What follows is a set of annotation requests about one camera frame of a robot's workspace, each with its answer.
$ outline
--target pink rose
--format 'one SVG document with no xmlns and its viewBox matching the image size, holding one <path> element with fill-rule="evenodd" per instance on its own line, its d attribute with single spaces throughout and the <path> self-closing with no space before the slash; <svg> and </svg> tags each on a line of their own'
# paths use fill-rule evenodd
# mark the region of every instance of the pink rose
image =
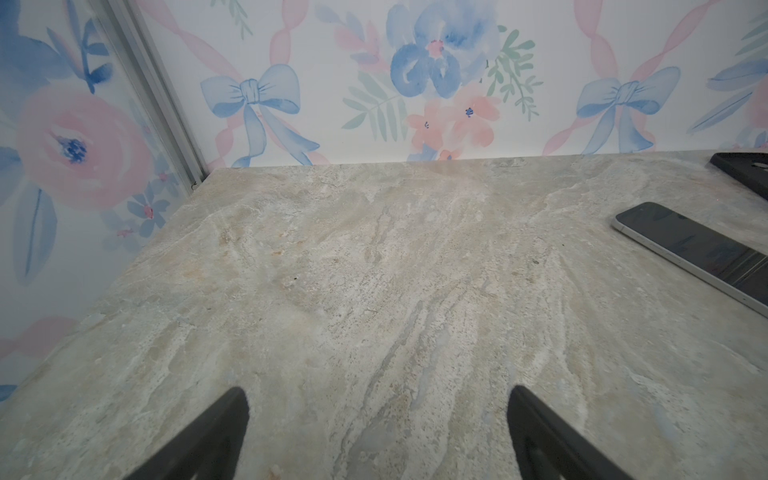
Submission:
<svg viewBox="0 0 768 480">
<path fill-rule="evenodd" d="M 26 102 L 16 147 L 25 173 L 79 210 L 107 210 L 144 191 L 152 154 L 136 124 L 90 93 L 47 86 Z"/>
</svg>

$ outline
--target leaf sprig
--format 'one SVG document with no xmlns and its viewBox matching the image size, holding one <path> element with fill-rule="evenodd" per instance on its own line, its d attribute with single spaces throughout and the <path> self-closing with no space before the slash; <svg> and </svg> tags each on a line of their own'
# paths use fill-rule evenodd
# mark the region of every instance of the leaf sprig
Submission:
<svg viewBox="0 0 768 480">
<path fill-rule="evenodd" d="M 387 137 L 392 138 L 392 141 L 397 141 L 398 139 L 405 140 L 408 134 L 408 126 L 404 123 L 404 120 L 408 116 L 408 111 L 406 110 L 406 103 L 403 101 L 402 95 L 392 85 L 392 80 L 390 80 L 389 76 L 377 75 L 374 78 L 372 75 L 361 71 L 357 79 L 364 90 L 357 87 L 349 87 L 349 93 L 357 98 L 357 100 L 365 102 L 365 104 L 351 98 L 343 99 L 347 107 L 354 108 L 362 113 L 346 122 L 342 128 L 352 130 L 359 127 L 368 118 L 373 140 L 376 140 L 379 134 L 381 134 L 384 141 L 387 141 Z M 384 91 L 379 83 L 394 92 L 394 94 L 390 95 Z M 395 102 L 397 103 L 397 114 L 395 113 Z"/>
<path fill-rule="evenodd" d="M 227 6 L 227 1 L 229 2 L 230 15 L 232 15 L 232 19 L 235 21 L 235 26 L 240 27 L 240 40 L 245 40 L 246 32 L 248 35 L 253 35 L 253 32 L 248 28 L 248 25 L 245 22 L 245 19 L 248 18 L 248 13 L 238 0 L 210 0 L 210 6 L 213 7 L 218 2 Z"/>
<path fill-rule="evenodd" d="M 500 32 L 507 31 L 504 25 L 499 25 L 498 30 Z M 492 96 L 496 91 L 496 85 L 501 85 L 498 89 L 499 94 L 504 94 L 502 100 L 506 103 L 510 95 L 520 94 L 520 98 L 515 102 L 515 106 L 520 106 L 523 114 L 528 114 L 528 121 L 531 121 L 531 116 L 538 116 L 536 111 L 536 103 L 531 95 L 533 95 L 534 87 L 544 84 L 543 81 L 536 81 L 536 75 L 531 75 L 525 80 L 522 80 L 526 70 L 531 70 L 533 64 L 533 53 L 528 52 L 536 46 L 532 40 L 526 40 L 518 45 L 514 45 L 518 40 L 520 31 L 515 29 L 509 32 L 507 39 L 504 42 L 502 51 L 498 54 L 498 57 L 494 60 L 493 65 L 487 64 L 486 68 L 488 73 L 486 76 L 491 79 L 491 85 L 488 87 L 487 96 Z M 507 80 L 502 73 L 506 72 L 509 79 Z"/>
</svg>

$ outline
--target black object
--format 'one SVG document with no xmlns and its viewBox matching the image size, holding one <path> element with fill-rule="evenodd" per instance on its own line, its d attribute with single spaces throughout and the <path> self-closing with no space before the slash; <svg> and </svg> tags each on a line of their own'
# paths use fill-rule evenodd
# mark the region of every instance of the black object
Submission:
<svg viewBox="0 0 768 480">
<path fill-rule="evenodd" d="M 763 315 L 768 312 L 768 258 L 761 252 L 653 202 L 621 212 L 616 221 L 663 249 L 657 253 L 672 253 L 669 260 L 705 282 Z"/>
<path fill-rule="evenodd" d="M 509 395 L 507 423 L 523 480 L 632 480 L 522 385 Z"/>
<path fill-rule="evenodd" d="M 768 154 L 716 153 L 710 163 L 768 200 Z"/>
<path fill-rule="evenodd" d="M 229 389 L 125 480 L 231 480 L 248 418 L 245 392 Z"/>
</svg>

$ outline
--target pink flower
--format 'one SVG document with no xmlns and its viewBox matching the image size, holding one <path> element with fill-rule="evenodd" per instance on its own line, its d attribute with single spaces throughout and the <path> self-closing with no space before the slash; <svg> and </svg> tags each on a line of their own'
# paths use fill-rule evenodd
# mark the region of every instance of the pink flower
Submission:
<svg viewBox="0 0 768 480">
<path fill-rule="evenodd" d="M 440 99 L 434 98 L 424 106 L 423 115 L 406 117 L 408 126 L 416 129 L 412 140 L 416 151 L 422 151 L 423 145 L 434 151 L 442 148 L 442 134 L 448 126 L 448 120 L 445 118 L 443 110 L 445 109 L 440 108 Z"/>
<path fill-rule="evenodd" d="M 453 108 L 445 109 L 445 117 L 454 121 L 452 133 L 457 141 L 467 135 L 476 147 L 487 147 L 493 143 L 493 129 L 487 121 L 498 120 L 494 105 L 501 102 L 495 97 L 486 97 L 479 84 L 469 84 L 459 90 L 453 98 Z"/>
<path fill-rule="evenodd" d="M 357 51 L 351 55 L 360 70 L 369 73 L 389 71 L 389 63 L 382 58 L 379 47 L 379 31 L 372 22 L 366 25 L 364 39 L 357 36 L 349 27 L 339 25 L 333 32 L 336 44 L 347 51 Z"/>
<path fill-rule="evenodd" d="M 152 154 L 136 124 L 101 98 L 50 85 L 26 102 L 16 146 L 25 173 L 68 207 L 106 210 L 144 191 Z"/>
</svg>

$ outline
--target pink ribbon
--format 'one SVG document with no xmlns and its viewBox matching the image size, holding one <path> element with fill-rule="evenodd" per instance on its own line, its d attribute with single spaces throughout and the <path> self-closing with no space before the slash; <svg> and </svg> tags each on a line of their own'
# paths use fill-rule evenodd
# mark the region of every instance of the pink ribbon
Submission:
<svg viewBox="0 0 768 480">
<path fill-rule="evenodd" d="M 680 20 L 680 23 L 672 30 L 667 43 L 664 44 L 664 48 L 661 53 L 655 55 L 650 60 L 644 62 L 637 70 L 634 71 L 630 81 L 643 81 L 650 77 L 661 64 L 664 56 L 670 51 L 674 50 L 678 45 L 694 32 L 696 27 L 704 19 L 707 14 L 707 10 L 712 5 L 720 2 L 721 0 L 709 0 L 703 5 L 699 5 L 694 8 L 687 15 Z M 592 40 L 590 46 L 590 56 L 594 70 L 600 75 L 601 78 L 617 78 L 618 67 L 616 63 L 616 57 L 614 51 L 608 41 L 597 33 L 598 23 L 600 22 L 600 13 L 603 7 L 603 0 L 574 0 L 574 13 L 576 14 L 576 23 L 578 27 L 584 32 L 589 39 Z M 617 112 L 616 118 L 620 118 L 620 112 Z M 645 130 L 645 123 L 647 116 L 639 111 L 632 111 L 632 119 L 634 120 L 637 130 L 648 140 L 654 142 L 655 149 L 656 140 L 654 136 Z M 558 148 L 562 147 L 568 138 L 571 136 L 574 130 L 588 125 L 595 121 L 598 117 L 593 118 L 577 118 L 570 127 L 563 131 L 559 131 L 550 138 L 544 145 L 542 155 L 553 154 Z"/>
</svg>

